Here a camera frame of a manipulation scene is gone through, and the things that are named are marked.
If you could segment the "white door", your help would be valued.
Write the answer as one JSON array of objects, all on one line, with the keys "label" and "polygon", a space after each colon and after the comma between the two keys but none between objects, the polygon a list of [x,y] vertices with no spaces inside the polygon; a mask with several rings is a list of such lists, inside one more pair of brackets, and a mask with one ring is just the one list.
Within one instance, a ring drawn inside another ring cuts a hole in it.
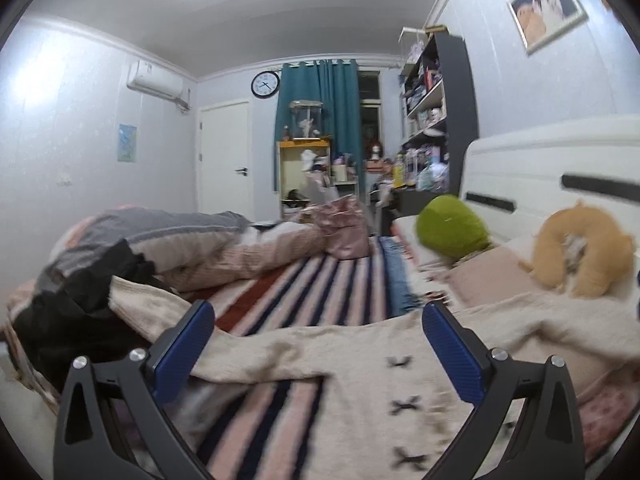
[{"label": "white door", "polygon": [[200,109],[198,210],[230,210],[254,218],[250,175],[250,102],[236,100]]}]

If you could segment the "dark tall bookshelf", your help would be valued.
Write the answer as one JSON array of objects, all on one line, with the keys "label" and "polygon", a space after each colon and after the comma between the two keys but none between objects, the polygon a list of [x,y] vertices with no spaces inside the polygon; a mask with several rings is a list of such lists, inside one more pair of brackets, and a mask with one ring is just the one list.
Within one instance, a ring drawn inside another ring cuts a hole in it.
[{"label": "dark tall bookshelf", "polygon": [[405,115],[402,148],[429,146],[448,166],[448,192],[461,190],[465,153],[480,136],[472,68],[464,39],[445,25],[405,27],[400,102]]}]

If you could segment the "yellow shelf unit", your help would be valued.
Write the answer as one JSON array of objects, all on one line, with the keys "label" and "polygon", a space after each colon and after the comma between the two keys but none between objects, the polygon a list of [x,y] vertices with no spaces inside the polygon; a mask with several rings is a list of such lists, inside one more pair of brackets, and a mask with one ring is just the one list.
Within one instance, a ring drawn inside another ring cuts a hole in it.
[{"label": "yellow shelf unit", "polygon": [[327,136],[277,142],[276,178],[281,214],[308,202],[303,194],[306,174],[317,160],[328,162],[330,154],[331,142]]}]

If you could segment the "cream knit sweater with bows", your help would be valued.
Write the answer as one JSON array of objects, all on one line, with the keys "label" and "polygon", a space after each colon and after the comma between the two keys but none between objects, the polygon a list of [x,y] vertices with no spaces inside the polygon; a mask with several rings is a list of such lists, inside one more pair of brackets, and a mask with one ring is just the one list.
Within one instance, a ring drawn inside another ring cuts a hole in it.
[{"label": "cream knit sweater with bows", "polygon": [[[461,310],[457,319],[486,346],[535,362],[580,353],[613,369],[639,359],[639,324],[614,300],[526,292]],[[194,373],[213,384],[322,378],[308,479],[414,479],[416,467],[401,456],[434,462],[470,411],[427,342],[419,312],[247,337],[216,330]]]}]

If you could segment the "tan U-shaped plush pillow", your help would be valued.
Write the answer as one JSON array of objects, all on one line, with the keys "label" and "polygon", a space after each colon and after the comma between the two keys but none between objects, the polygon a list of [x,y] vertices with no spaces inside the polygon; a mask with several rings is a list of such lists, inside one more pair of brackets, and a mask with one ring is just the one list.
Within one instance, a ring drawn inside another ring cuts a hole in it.
[{"label": "tan U-shaped plush pillow", "polygon": [[539,285],[575,297],[598,298],[634,268],[634,237],[602,208],[581,200],[552,214],[541,226],[529,260],[518,265]]}]

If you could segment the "striped pink navy blanket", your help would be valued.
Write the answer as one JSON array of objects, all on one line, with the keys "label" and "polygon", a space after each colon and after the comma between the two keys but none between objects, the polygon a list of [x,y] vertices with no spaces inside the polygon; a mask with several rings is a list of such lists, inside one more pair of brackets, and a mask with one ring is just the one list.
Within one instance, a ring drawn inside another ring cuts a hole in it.
[{"label": "striped pink navy blanket", "polygon": [[[291,326],[366,325],[416,308],[407,260],[390,237],[372,238],[370,255],[296,260],[259,278],[189,292],[216,311],[218,326],[250,336]],[[196,441],[216,479],[299,479],[326,398],[323,378],[251,386],[224,404]]]}]

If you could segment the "round wall clock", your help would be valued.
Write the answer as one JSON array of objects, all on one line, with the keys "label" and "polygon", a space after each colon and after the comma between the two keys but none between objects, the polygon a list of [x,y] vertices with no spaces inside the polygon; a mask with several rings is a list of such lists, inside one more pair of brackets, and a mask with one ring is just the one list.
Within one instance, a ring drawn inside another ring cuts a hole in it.
[{"label": "round wall clock", "polygon": [[280,76],[273,70],[257,74],[250,84],[250,91],[256,99],[270,99],[280,89]]}]

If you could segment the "white air conditioner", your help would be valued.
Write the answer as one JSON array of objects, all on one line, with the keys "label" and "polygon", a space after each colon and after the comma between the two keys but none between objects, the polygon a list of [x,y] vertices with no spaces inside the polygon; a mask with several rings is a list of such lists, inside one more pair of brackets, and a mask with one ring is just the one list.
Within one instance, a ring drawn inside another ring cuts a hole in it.
[{"label": "white air conditioner", "polygon": [[157,98],[173,102],[182,110],[190,110],[190,92],[184,90],[183,79],[162,66],[137,60],[129,66],[126,86]]}]

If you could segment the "pink satin bag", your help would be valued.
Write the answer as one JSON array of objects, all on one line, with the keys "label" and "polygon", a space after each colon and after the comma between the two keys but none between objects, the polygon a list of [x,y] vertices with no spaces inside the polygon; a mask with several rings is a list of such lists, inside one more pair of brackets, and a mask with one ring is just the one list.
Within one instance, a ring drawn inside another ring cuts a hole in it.
[{"label": "pink satin bag", "polygon": [[353,195],[307,207],[297,220],[320,230],[326,240],[326,252],[333,258],[352,260],[370,255],[367,218]]}]

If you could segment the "white bed headboard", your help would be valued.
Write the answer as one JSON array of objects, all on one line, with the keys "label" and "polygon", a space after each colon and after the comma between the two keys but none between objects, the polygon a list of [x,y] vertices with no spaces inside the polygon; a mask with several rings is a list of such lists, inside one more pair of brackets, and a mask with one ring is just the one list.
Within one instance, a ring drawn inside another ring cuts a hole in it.
[{"label": "white bed headboard", "polygon": [[639,117],[610,115],[490,136],[466,150],[460,198],[499,240],[535,234],[580,200],[639,235]]}]

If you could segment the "framed wall photo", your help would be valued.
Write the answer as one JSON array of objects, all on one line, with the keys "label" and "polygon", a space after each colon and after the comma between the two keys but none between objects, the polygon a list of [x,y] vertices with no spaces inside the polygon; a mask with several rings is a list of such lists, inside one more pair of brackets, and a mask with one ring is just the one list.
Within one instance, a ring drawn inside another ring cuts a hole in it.
[{"label": "framed wall photo", "polygon": [[559,39],[587,19],[579,0],[509,0],[508,7],[527,55]]}]

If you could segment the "black garment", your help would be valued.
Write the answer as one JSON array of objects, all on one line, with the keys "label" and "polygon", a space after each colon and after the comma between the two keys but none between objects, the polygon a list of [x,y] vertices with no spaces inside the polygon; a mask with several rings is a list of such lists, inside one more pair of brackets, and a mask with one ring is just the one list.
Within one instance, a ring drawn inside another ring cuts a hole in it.
[{"label": "black garment", "polygon": [[149,343],[108,306],[112,278],[170,289],[156,277],[155,264],[121,240],[91,266],[77,270],[53,292],[35,294],[12,323],[30,364],[58,393],[73,360],[117,361]]}]

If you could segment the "grey pink striped duvet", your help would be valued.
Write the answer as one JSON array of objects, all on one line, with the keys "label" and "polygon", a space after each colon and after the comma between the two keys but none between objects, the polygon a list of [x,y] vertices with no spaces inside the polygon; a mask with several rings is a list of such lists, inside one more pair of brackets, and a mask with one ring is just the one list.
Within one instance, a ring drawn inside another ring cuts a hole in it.
[{"label": "grey pink striped duvet", "polygon": [[178,292],[249,280],[300,258],[321,254],[326,239],[311,223],[254,224],[232,211],[177,214],[125,206],[72,226],[54,245],[40,276],[9,296],[14,321],[37,292],[55,290],[75,271],[90,266],[124,240],[154,263]]}]

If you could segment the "pink bed pillow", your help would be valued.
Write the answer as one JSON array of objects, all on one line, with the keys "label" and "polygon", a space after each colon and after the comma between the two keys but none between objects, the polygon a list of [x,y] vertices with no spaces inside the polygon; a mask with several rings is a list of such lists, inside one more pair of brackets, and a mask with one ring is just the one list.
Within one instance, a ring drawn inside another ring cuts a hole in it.
[{"label": "pink bed pillow", "polygon": [[474,256],[445,273],[444,281],[465,307],[495,304],[542,288],[518,265],[510,249],[498,247]]}]

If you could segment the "green plush pillow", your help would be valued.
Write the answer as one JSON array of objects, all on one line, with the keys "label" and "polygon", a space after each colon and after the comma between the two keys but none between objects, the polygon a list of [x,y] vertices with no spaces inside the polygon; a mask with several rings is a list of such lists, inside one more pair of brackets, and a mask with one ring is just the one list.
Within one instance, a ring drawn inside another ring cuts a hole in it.
[{"label": "green plush pillow", "polygon": [[416,218],[420,243],[448,258],[459,260],[490,245],[483,220],[462,200],[439,195]]}]

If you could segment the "glass display case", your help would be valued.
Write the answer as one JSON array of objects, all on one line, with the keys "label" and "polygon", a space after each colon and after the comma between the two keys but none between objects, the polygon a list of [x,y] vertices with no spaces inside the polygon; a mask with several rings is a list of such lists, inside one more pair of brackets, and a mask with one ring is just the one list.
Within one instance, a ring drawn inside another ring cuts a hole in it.
[{"label": "glass display case", "polygon": [[288,106],[291,111],[292,138],[319,139],[322,135],[323,103],[311,100],[294,100]]}]

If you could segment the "small blue wall poster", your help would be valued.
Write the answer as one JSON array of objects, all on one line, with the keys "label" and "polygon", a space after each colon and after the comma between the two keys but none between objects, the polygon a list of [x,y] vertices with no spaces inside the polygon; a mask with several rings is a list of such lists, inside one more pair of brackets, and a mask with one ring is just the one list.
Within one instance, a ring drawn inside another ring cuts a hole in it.
[{"label": "small blue wall poster", "polygon": [[136,126],[118,126],[117,160],[119,162],[135,162],[137,158],[137,132]]}]

